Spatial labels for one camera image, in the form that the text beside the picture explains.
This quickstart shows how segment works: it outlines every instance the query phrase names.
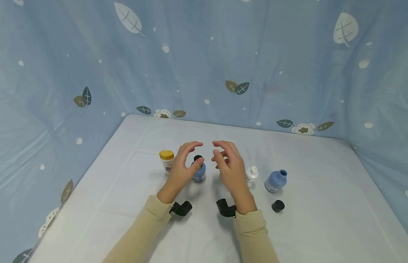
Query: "white spray nozzle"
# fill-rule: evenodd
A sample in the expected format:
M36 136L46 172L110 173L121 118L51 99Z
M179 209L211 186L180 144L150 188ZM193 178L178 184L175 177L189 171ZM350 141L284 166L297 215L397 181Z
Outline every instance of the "white spray nozzle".
M257 173L258 173L258 169L256 168L256 166L252 166L251 167L251 174L256 175Z

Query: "blue bottle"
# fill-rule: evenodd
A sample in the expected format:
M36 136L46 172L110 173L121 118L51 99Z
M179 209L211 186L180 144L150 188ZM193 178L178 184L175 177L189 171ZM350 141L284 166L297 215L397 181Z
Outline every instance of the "blue bottle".
M287 183L287 172L284 170L274 171L265 180L265 188L270 193L275 193Z
M195 157L194 157L194 163L195 163L195 161L196 160L198 160L199 158L201 158L202 156L201 155L196 155ZM194 177L192 177L192 180L194 181L194 182L202 182L202 181L204 181L204 179L205 179L205 163L203 163L202 165L201 165L201 168L199 168L199 170L194 174Z

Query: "white bottle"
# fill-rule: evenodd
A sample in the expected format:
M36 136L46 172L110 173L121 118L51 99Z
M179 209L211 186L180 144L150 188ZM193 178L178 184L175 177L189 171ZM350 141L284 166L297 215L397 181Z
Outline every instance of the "white bottle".
M258 169L256 166L246 169L246 185L251 186L258 177Z
M175 155L171 150L162 150L160 152L160 159L163 163L164 172L166 175L170 175L172 171L173 160L175 159Z

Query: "blue fabric backdrop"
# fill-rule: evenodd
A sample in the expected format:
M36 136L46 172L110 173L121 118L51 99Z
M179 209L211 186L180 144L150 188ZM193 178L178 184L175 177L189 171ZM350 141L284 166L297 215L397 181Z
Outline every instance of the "blue fabric backdrop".
M408 0L0 0L0 262L126 114L345 138L408 232Z

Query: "hand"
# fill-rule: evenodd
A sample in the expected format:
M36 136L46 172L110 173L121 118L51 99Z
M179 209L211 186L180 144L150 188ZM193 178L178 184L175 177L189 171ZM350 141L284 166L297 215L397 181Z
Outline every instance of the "hand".
M232 194L237 211L242 215L256 211L255 200L246 185L245 164L236 146L229 141L213 141L213 145L224 149L223 152L214 149L211 161L217 163L216 168L220 170L224 185Z
M203 146L203 143L191 141L180 146L179 151L173 161L172 171L165 185L157 193L157 198L164 204L170 204L175 197L192 179L195 172L199 170L204 162L204 158L197 159L189 168L186 168L186 157L195 147Z

